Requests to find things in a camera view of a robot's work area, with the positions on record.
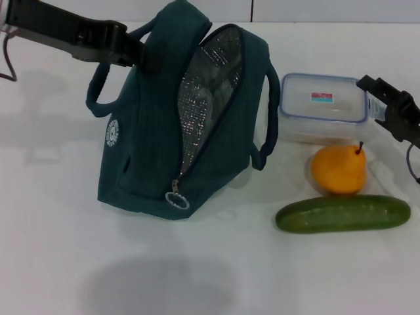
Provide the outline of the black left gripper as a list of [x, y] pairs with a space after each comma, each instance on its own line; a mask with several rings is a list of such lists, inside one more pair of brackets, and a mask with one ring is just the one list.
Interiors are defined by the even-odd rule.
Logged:
[[93, 20], [41, 1], [7, 1], [6, 34], [65, 51], [75, 59], [137, 66], [159, 73], [161, 58], [132, 31], [112, 20]]

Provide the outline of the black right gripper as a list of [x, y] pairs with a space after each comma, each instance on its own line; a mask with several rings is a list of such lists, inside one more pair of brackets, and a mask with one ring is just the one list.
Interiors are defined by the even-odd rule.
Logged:
[[368, 75], [359, 79], [356, 86], [387, 105], [385, 120], [375, 120], [378, 125], [399, 142], [419, 144], [419, 108], [412, 104], [408, 92], [399, 91], [380, 77], [374, 79]]

